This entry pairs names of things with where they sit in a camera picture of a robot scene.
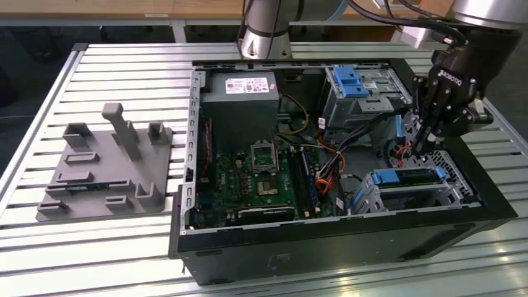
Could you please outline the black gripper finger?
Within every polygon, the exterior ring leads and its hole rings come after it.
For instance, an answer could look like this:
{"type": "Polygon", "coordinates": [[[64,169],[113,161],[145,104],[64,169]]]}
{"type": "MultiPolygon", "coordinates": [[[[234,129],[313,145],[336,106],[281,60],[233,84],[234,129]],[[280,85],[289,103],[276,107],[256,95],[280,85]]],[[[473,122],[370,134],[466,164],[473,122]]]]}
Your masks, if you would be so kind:
{"type": "Polygon", "coordinates": [[[428,121],[425,140],[434,143],[465,134],[473,120],[474,109],[468,106],[441,113],[428,121]]]}
{"type": "Polygon", "coordinates": [[[452,83],[444,77],[414,77],[412,99],[417,132],[412,141],[412,151],[416,155],[430,153],[446,137],[446,107],[450,95],[452,83]]]}

